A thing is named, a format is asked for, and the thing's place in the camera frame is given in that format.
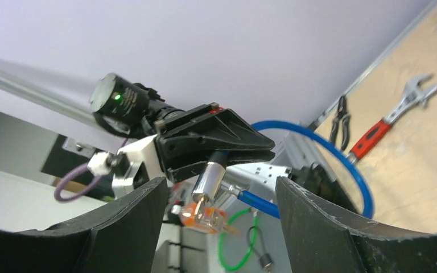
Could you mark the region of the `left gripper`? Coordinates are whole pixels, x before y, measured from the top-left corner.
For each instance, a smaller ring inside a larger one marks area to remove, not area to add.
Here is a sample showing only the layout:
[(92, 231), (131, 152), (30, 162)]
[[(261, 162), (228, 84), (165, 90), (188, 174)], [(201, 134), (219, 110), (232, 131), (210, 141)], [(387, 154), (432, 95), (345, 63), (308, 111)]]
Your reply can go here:
[(139, 139), (155, 138), (159, 162), (173, 183), (199, 175), (215, 151), (224, 151), (228, 164), (266, 162), (275, 156), (272, 139), (253, 129), (231, 109), (217, 103), (184, 111), (162, 101), (139, 103)]

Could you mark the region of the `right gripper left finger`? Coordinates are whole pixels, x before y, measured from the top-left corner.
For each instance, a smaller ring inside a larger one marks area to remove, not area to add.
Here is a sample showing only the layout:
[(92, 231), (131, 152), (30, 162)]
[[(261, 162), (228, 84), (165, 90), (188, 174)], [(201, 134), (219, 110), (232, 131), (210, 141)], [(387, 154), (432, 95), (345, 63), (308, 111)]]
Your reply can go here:
[(150, 272), (168, 200), (158, 177), (45, 230), (0, 230), (0, 272)]

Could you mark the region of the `blue cable lock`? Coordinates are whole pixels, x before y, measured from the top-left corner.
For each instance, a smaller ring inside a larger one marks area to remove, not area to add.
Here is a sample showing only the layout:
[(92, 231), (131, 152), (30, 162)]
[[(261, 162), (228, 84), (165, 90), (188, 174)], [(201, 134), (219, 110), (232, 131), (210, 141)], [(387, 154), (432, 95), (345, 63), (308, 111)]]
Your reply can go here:
[[(332, 143), (306, 127), (286, 121), (260, 121), (252, 124), (252, 128), (257, 131), (277, 129), (289, 132), (288, 136), (286, 136), (284, 141), (279, 145), (278, 157), (274, 159), (275, 162), (284, 156), (289, 159), (289, 162), (292, 162), (294, 159), (298, 159), (299, 155), (304, 155), (305, 158), (302, 159), (304, 164), (307, 162), (311, 163), (314, 159), (317, 160), (317, 164), (325, 163), (325, 157), (320, 154), (319, 149), (315, 147), (313, 142), (328, 151), (343, 165), (356, 182), (363, 199), (361, 215), (368, 219), (373, 218), (374, 202), (366, 181), (354, 166), (354, 162)], [(258, 178), (258, 174), (253, 175), (251, 172), (246, 172), (243, 168), (233, 167), (227, 171), (226, 175), (220, 177), (218, 185), (220, 189), (227, 191), (229, 195), (235, 196), (239, 201), (254, 209), (258, 209), (262, 213), (279, 219), (279, 209), (276, 204), (238, 186), (240, 182), (254, 182), (258, 181)]]

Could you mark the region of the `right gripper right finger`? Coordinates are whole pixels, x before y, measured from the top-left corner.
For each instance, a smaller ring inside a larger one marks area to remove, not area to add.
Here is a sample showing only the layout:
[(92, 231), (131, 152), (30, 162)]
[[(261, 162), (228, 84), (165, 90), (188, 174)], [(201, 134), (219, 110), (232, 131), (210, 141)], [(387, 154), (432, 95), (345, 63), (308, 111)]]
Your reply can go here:
[(286, 177), (275, 191), (293, 272), (437, 272), (437, 233), (365, 218)]

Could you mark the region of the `small silver key set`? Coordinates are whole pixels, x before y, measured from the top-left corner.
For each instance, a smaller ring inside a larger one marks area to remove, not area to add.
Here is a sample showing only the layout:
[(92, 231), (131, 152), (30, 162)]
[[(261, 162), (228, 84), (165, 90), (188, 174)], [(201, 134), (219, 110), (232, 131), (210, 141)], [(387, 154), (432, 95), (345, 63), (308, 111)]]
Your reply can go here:
[(204, 217), (204, 208), (205, 204), (207, 203), (207, 196), (200, 195), (198, 201), (196, 202), (196, 208), (195, 208), (195, 222), (199, 223), (202, 218)]

